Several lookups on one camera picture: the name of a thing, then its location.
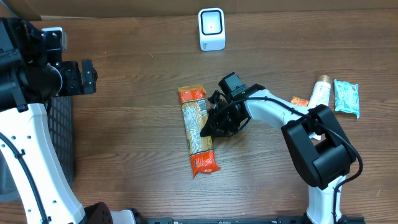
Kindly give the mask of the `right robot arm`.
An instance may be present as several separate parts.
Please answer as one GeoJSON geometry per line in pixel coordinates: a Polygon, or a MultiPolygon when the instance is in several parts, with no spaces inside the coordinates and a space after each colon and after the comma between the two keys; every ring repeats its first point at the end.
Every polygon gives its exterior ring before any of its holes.
{"type": "Polygon", "coordinates": [[[228,137],[250,120],[280,129],[299,176],[308,184],[308,207],[301,216],[282,216],[273,223],[364,223],[364,217],[347,217],[340,210],[342,186],[360,155],[348,140],[332,110],[297,106],[274,96],[264,86],[247,86],[235,73],[220,82],[209,101],[213,108],[201,136],[228,137]]]}

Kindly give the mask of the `teal snack packet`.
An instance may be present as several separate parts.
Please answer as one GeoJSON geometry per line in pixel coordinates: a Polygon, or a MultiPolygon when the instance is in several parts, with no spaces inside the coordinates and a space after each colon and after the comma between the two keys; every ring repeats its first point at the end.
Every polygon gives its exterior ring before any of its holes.
{"type": "Polygon", "coordinates": [[[334,79],[335,111],[360,117],[359,85],[334,79]]]}

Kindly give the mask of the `spaghetti packet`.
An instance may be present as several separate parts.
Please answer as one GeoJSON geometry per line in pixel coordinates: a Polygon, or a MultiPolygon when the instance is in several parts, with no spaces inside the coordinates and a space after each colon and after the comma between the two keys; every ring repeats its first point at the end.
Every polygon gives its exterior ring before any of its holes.
{"type": "Polygon", "coordinates": [[[187,137],[188,153],[193,178],[198,173],[210,174],[221,167],[216,163],[211,137],[201,137],[208,120],[206,90],[203,84],[177,88],[187,137]]]}

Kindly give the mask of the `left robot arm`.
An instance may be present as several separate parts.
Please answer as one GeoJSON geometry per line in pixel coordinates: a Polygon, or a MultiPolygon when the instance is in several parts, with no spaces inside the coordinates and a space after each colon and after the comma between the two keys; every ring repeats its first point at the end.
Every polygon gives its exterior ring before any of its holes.
{"type": "Polygon", "coordinates": [[[105,203],[84,207],[66,180],[53,147],[48,112],[55,96],[96,91],[91,60],[63,61],[61,27],[37,29],[29,21],[1,19],[1,152],[29,223],[137,222],[131,209],[105,203]]]}

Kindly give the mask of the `white tube gold cap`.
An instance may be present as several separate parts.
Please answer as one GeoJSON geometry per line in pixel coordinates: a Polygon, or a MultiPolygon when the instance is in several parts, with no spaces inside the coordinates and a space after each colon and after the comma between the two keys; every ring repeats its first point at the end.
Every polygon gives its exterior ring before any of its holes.
{"type": "Polygon", "coordinates": [[[331,78],[328,75],[321,75],[315,83],[312,95],[308,102],[309,108],[315,108],[318,105],[329,106],[331,92],[331,78]]]}

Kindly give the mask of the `orange tissue pack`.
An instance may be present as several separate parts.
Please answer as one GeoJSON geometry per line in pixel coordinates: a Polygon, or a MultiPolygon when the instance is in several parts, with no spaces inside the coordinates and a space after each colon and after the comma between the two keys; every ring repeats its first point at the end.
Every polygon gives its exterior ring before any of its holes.
{"type": "Polygon", "coordinates": [[[297,96],[293,96],[292,99],[291,99],[291,103],[292,103],[293,105],[298,105],[298,106],[305,106],[305,107],[307,107],[308,104],[309,104],[309,101],[306,100],[306,99],[303,99],[303,98],[299,98],[299,97],[297,97],[297,96]]]}

